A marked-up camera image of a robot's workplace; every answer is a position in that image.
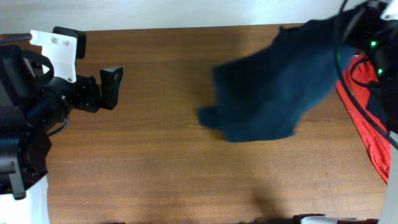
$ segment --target white mounting bracket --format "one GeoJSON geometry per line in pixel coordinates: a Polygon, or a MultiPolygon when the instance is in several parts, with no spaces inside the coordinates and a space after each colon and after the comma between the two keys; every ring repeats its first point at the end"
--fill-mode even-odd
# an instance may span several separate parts
{"type": "MultiPolygon", "coordinates": [[[[42,55],[50,59],[54,67],[54,77],[76,82],[76,37],[32,30],[30,44],[42,46],[42,55]]],[[[43,66],[43,72],[49,68],[43,66]]]]}
{"type": "Polygon", "coordinates": [[[26,190],[26,198],[15,200],[12,194],[0,195],[1,224],[50,224],[47,208],[47,175],[26,190]]]}
{"type": "MultiPolygon", "coordinates": [[[[390,132],[390,137],[398,141],[398,134],[390,132]]],[[[391,166],[384,208],[379,224],[395,224],[398,220],[398,149],[391,146],[391,166]]]]}
{"type": "Polygon", "coordinates": [[[389,5],[386,7],[384,12],[381,14],[380,19],[384,19],[386,21],[398,19],[398,1],[397,0],[390,1],[389,5]]]}

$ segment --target black cable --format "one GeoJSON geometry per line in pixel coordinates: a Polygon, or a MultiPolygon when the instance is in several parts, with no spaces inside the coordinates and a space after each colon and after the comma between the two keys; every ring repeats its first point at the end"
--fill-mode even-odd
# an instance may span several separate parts
{"type": "Polygon", "coordinates": [[[60,132],[61,132],[62,130],[64,130],[68,125],[69,125],[69,116],[67,116],[66,121],[64,122],[64,124],[63,124],[61,127],[57,128],[56,130],[52,131],[52,132],[49,134],[49,136],[51,137],[51,136],[54,136],[54,135],[60,133],[60,132]]]}
{"type": "Polygon", "coordinates": [[[340,44],[341,44],[341,36],[340,36],[340,23],[341,23],[341,18],[343,17],[343,10],[347,4],[348,0],[344,0],[343,3],[341,4],[340,10],[338,15],[335,17],[335,23],[333,26],[333,34],[334,34],[334,48],[333,51],[335,53],[335,65],[336,65],[336,70],[337,70],[337,74],[338,74],[338,78],[341,81],[341,84],[343,85],[343,88],[345,90],[345,92],[348,95],[348,98],[351,100],[351,102],[353,102],[354,106],[356,107],[356,109],[359,111],[359,113],[361,113],[361,115],[365,118],[365,120],[381,135],[383,136],[385,139],[387,139],[387,141],[389,141],[389,143],[394,146],[394,148],[398,149],[398,142],[396,142],[395,140],[393,140],[390,135],[388,133],[386,133],[385,131],[383,131],[382,128],[380,128],[380,126],[378,126],[371,117],[369,117],[369,115],[365,112],[365,110],[363,110],[362,106],[358,103],[358,101],[356,100],[356,98],[354,97],[354,95],[352,94],[352,92],[350,91],[350,89],[348,88],[347,83],[345,82],[344,78],[343,78],[343,71],[341,69],[341,55],[340,55],[340,44]]]}
{"type": "Polygon", "coordinates": [[[362,83],[362,82],[357,81],[357,80],[354,78],[354,76],[353,76],[353,72],[355,71],[355,69],[356,69],[358,66],[360,66],[360,65],[362,65],[363,63],[368,62],[368,61],[370,61],[370,59],[368,59],[368,58],[362,58],[361,60],[358,60],[358,61],[354,64],[354,66],[352,67],[352,69],[349,71],[349,75],[350,75],[352,81],[354,81],[355,84],[357,84],[357,85],[359,85],[359,86],[361,86],[361,87],[365,87],[365,88],[379,88],[379,84],[376,83],[376,82],[362,83]]]}
{"type": "Polygon", "coordinates": [[[10,37],[4,40],[0,40],[0,44],[8,44],[11,42],[22,41],[22,40],[30,40],[32,38],[32,34],[24,34],[18,35],[16,37],[10,37]]]}

